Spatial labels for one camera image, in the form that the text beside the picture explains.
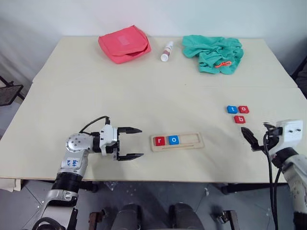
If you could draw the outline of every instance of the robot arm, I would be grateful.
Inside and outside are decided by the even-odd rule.
[[[108,117],[99,119],[102,118],[106,119],[106,124],[99,132],[90,134],[83,132],[93,123],[91,122],[79,133],[71,135],[66,140],[65,156],[33,230],[47,230],[51,229],[50,226],[57,230],[75,230],[78,214],[75,206],[87,168],[88,154],[101,152],[105,156],[110,153],[112,158],[118,161],[129,161],[143,155],[141,153],[119,155],[119,134],[139,133],[142,132],[141,130],[131,127],[115,128],[110,125]]]
[[[270,160],[279,169],[290,186],[296,229],[307,228],[307,157],[299,155],[294,147],[302,139],[303,121],[285,120],[267,128],[267,149]],[[253,151],[265,151],[248,128],[241,128]]]

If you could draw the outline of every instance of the beige tabletop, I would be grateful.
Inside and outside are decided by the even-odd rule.
[[[175,41],[166,63],[164,45]],[[268,182],[261,152],[252,152],[227,105],[247,105],[244,126],[261,140],[262,122],[307,117],[307,100],[261,39],[242,39],[245,56],[233,75],[199,73],[185,58],[179,38],[150,38],[152,52],[112,63],[97,37],[64,37],[35,77],[25,101],[0,141],[0,177],[54,179],[66,138],[95,118],[108,115],[121,135],[121,153],[144,153],[133,161],[89,156],[87,180]],[[97,131],[95,123],[89,131]],[[200,132],[202,149],[152,152],[150,136]],[[307,153],[304,139],[296,150]]]

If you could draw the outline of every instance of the teal towel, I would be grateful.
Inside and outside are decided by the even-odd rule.
[[[182,45],[187,58],[198,56],[200,72],[232,74],[244,54],[242,44],[236,38],[190,35],[183,37]],[[216,68],[227,61],[231,61],[230,66]]]

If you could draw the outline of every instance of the pink bag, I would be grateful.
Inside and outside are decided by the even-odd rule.
[[[117,64],[131,61],[151,51],[146,35],[134,25],[101,36],[98,43],[104,53]]]

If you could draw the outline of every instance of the gray floor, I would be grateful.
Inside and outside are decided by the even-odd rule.
[[[97,193],[80,190],[77,230],[88,229],[89,213],[102,208],[107,209],[109,216],[98,224],[97,229],[110,229],[118,209],[131,202],[142,207],[144,229],[169,227],[168,208],[176,202],[189,204],[206,230],[230,229],[229,223],[219,225],[211,218],[210,214],[217,207],[235,210],[242,230],[274,229],[268,189],[223,195],[215,186],[203,183],[119,182],[113,191],[104,184],[100,185]],[[20,192],[0,190],[0,229],[31,229],[50,188],[51,184],[45,182],[28,181]],[[294,229],[288,187],[278,187],[277,196],[280,229]]]

